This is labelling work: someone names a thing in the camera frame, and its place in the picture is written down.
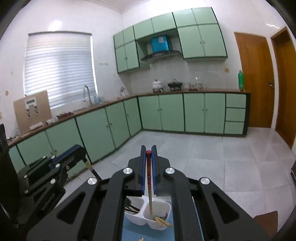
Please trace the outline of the black chopstick silver band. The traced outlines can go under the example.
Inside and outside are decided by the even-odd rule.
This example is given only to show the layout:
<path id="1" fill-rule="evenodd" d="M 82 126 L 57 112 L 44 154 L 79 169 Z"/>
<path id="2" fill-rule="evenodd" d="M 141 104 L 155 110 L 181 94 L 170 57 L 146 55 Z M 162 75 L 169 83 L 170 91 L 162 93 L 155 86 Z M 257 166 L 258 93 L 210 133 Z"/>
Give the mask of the black chopstick silver band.
<path id="1" fill-rule="evenodd" d="M 102 178 L 99 176 L 99 174 L 95 171 L 95 169 L 89 162 L 85 162 L 85 165 L 89 169 L 89 171 L 97 178 L 97 180 L 102 180 Z"/>

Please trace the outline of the plain wooden chopstick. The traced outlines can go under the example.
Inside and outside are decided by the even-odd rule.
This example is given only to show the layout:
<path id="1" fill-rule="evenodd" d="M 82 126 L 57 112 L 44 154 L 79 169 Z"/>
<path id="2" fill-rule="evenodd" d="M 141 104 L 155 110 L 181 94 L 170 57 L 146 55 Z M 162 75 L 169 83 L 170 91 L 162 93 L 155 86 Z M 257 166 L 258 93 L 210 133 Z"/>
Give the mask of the plain wooden chopstick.
<path id="1" fill-rule="evenodd" d="M 167 227 L 171 227 L 171 224 L 165 220 L 163 220 L 162 218 L 155 216 L 154 217 L 155 221 L 158 223 L 159 227 L 163 227 L 163 225 L 167 226 Z"/>

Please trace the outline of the green lower kitchen cabinets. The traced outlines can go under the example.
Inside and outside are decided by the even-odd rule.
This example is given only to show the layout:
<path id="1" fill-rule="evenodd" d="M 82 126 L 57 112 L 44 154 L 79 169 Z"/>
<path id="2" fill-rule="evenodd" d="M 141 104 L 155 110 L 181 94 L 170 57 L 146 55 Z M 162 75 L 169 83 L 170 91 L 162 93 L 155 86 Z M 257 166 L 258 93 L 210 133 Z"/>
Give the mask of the green lower kitchen cabinets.
<path id="1" fill-rule="evenodd" d="M 19 171 L 41 156 L 59 156 L 83 146 L 95 163 L 141 130 L 245 136 L 250 94 L 236 91 L 181 92 L 131 96 L 72 113 L 11 141 Z"/>

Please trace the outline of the blue table cloth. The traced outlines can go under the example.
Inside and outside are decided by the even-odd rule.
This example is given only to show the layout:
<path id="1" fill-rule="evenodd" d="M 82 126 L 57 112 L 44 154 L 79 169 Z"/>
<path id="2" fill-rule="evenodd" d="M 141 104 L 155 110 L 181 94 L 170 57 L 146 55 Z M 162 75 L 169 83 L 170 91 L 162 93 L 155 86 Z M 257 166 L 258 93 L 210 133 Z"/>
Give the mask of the blue table cloth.
<path id="1" fill-rule="evenodd" d="M 173 212 L 171 210 L 171 215 L 169 218 L 171 227 L 163 231 L 153 230 L 148 225 L 139 226 L 131 223 L 126 217 L 124 217 L 123 229 L 122 229 L 122 240 L 139 240 L 144 238 L 144 240 L 175 240 L 174 234 L 174 221 Z"/>

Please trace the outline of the white double utensil holder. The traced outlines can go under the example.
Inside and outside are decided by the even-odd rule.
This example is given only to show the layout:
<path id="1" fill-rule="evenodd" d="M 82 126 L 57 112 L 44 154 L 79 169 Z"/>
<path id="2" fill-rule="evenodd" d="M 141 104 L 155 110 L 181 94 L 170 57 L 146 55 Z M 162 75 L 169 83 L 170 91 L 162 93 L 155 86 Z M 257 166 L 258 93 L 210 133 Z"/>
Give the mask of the white double utensil holder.
<path id="1" fill-rule="evenodd" d="M 163 225 L 163 227 L 159 227 L 158 223 L 155 221 L 154 217 L 162 217 L 168 213 L 168 218 L 166 219 L 167 222 L 170 223 L 169 218 L 171 215 L 171 204 L 166 202 L 163 199 L 153 198 L 152 199 L 152 215 L 149 212 L 149 197 L 148 196 L 141 196 L 141 197 L 134 197 L 128 196 L 132 201 L 132 205 L 139 208 L 140 211 L 138 213 L 132 213 L 125 210 L 125 217 L 133 224 L 144 226 L 148 225 L 153 230 L 163 231 L 168 227 Z"/>

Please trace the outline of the brown wooden stool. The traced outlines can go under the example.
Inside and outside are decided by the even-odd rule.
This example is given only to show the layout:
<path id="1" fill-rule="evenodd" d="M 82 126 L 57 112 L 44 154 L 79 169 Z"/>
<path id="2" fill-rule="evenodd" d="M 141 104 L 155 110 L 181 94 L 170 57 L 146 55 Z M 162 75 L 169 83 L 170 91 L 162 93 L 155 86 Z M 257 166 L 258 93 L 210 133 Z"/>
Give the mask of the brown wooden stool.
<path id="1" fill-rule="evenodd" d="M 278 231 L 277 211 L 257 215 L 253 219 L 263 227 L 263 229 L 269 234 L 270 237 L 275 236 Z"/>

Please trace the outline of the cardboard box with picture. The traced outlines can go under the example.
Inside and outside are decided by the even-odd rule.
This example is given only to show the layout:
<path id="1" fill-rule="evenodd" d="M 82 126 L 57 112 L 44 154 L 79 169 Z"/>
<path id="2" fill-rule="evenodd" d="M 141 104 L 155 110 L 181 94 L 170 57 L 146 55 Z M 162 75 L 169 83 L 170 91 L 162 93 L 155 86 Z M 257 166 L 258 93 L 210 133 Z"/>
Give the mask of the cardboard box with picture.
<path id="1" fill-rule="evenodd" d="M 52 118 L 46 90 L 14 101 L 13 107 L 21 135 L 38 128 Z"/>

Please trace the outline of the chrome sink faucet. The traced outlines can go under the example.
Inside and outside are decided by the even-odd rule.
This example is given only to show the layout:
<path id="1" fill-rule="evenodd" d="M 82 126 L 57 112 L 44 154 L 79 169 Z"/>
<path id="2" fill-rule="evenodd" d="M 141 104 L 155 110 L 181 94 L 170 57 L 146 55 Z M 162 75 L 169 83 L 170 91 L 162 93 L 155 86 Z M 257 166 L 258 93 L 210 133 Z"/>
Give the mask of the chrome sink faucet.
<path id="1" fill-rule="evenodd" d="M 90 106 L 93 106 L 91 96 L 90 96 L 90 90 L 87 85 L 84 85 L 83 87 L 83 102 L 86 102 L 86 97 L 88 96 L 88 103 Z"/>

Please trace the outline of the steel kettle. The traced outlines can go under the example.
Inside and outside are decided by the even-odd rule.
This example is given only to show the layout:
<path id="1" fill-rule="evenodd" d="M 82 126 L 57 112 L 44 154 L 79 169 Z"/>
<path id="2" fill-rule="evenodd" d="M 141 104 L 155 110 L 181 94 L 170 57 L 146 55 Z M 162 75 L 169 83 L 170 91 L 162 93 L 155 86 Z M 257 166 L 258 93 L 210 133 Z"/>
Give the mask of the steel kettle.
<path id="1" fill-rule="evenodd" d="M 120 95 L 119 95 L 120 98 L 124 98 L 125 97 L 125 88 L 124 87 L 121 87 L 120 88 Z"/>

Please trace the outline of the white window blind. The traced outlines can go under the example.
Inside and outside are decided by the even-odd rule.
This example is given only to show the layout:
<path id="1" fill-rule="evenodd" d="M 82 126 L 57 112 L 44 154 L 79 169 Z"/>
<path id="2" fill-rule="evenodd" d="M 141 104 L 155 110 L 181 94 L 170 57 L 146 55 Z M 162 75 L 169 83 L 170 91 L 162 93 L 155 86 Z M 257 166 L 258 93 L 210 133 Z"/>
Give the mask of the white window blind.
<path id="1" fill-rule="evenodd" d="M 89 33 L 41 32 L 28 35 L 23 67 L 26 96 L 48 92 L 50 108 L 98 94 L 94 68 L 93 39 Z"/>

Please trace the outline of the black wok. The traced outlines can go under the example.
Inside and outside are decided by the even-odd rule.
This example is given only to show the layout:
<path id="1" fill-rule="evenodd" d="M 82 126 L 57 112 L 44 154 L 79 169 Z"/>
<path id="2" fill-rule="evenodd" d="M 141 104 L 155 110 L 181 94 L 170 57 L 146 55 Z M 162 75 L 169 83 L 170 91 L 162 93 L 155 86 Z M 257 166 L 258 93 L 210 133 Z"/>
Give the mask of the black wok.
<path id="1" fill-rule="evenodd" d="M 181 91 L 183 83 L 173 79 L 173 81 L 167 83 L 170 91 Z"/>

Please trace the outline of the white cooking pot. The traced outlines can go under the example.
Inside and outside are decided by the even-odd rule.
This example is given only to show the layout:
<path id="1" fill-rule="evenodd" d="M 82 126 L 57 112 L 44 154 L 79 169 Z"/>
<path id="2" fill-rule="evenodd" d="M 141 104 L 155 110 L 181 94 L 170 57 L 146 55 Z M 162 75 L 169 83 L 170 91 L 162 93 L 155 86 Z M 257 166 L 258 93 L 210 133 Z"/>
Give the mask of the white cooking pot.
<path id="1" fill-rule="evenodd" d="M 152 82 L 152 90 L 154 93 L 156 92 L 163 92 L 163 84 L 158 81 L 157 79 Z"/>

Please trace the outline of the green bottle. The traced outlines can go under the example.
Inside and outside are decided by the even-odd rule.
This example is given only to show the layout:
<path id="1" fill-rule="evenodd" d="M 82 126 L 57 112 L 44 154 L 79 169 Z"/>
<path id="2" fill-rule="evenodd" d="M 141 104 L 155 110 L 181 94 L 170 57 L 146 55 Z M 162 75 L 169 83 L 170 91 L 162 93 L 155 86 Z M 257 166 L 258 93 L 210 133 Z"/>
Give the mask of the green bottle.
<path id="1" fill-rule="evenodd" d="M 244 91 L 244 76 L 241 70 L 238 72 L 238 85 L 239 85 L 239 90 Z"/>

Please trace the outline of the wooden door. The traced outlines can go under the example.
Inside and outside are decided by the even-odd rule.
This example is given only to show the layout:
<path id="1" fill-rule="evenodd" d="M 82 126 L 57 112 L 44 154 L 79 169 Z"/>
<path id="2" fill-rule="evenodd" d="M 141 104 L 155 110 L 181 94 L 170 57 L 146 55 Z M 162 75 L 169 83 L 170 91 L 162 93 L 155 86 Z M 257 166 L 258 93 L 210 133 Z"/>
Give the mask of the wooden door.
<path id="1" fill-rule="evenodd" d="M 293 147 L 295 141 L 295 46 L 285 27 L 271 37 L 278 73 L 278 112 L 275 130 Z"/>
<path id="2" fill-rule="evenodd" d="M 270 128 L 274 110 L 274 73 L 267 39 L 235 33 L 245 90 L 251 93 L 249 126 Z"/>

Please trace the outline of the black range hood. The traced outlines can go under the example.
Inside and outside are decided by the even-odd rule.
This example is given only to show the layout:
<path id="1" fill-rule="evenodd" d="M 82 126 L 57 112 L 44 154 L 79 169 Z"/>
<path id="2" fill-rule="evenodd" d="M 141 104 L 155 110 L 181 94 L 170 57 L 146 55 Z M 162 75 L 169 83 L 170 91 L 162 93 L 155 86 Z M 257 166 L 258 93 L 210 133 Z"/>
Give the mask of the black range hood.
<path id="1" fill-rule="evenodd" d="M 139 49 L 142 51 L 140 60 L 147 63 L 183 56 L 180 39 L 176 36 L 162 35 L 138 43 Z"/>

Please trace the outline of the green upper wall cabinets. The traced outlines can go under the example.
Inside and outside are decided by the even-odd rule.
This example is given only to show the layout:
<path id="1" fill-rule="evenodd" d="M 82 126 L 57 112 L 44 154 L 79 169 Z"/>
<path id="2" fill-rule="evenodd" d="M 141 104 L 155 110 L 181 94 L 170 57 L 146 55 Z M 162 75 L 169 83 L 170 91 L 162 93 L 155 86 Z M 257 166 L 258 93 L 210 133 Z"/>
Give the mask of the green upper wall cabinets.
<path id="1" fill-rule="evenodd" d="M 186 9 L 149 18 L 113 36 L 118 73 L 150 68 L 159 59 L 228 57 L 211 7 Z"/>

